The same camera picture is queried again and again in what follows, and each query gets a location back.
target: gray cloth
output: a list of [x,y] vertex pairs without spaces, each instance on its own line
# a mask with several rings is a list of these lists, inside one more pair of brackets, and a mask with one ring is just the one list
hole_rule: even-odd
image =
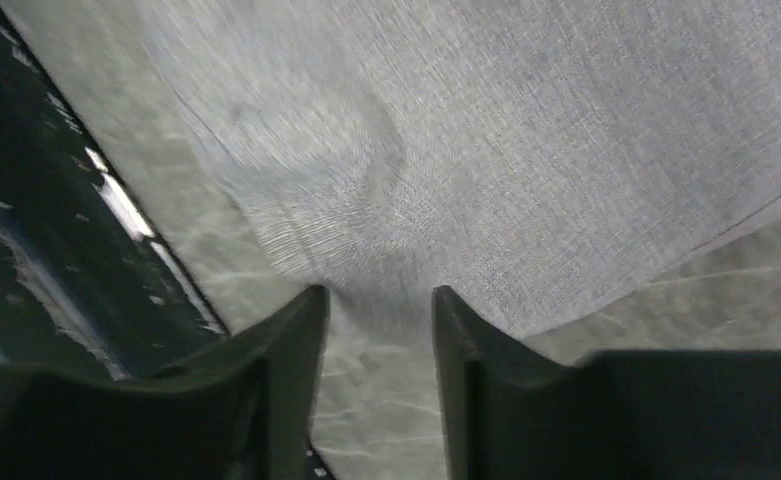
[[441,284],[535,334],[781,216],[781,0],[138,9],[273,264],[382,341]]

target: fabric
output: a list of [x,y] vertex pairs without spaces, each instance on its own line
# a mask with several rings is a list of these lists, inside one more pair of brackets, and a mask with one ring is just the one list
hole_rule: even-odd
[[443,284],[539,333],[781,217],[781,0],[138,10],[273,265],[379,341],[430,347]]

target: wrinkled fabric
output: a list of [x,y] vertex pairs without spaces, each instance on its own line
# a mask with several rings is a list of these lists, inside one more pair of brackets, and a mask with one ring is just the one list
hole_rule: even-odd
[[443,284],[539,333],[781,217],[781,0],[138,10],[273,265],[378,341],[428,348]]

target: gray table surface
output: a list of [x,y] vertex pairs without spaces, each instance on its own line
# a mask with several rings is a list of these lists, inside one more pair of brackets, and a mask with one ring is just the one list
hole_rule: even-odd
[[[0,3],[232,327],[302,288],[274,273],[202,175],[131,0]],[[608,347],[781,348],[781,221],[527,342],[563,362]],[[446,478],[433,359],[332,336],[313,437],[341,480]]]

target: marble surface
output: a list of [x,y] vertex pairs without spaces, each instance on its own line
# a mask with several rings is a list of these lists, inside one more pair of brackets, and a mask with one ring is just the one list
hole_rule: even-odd
[[[234,329],[299,291],[202,175],[142,50],[131,0],[0,3]],[[527,343],[563,362],[611,347],[781,348],[781,222]],[[332,336],[313,438],[340,480],[445,479],[433,359]]]

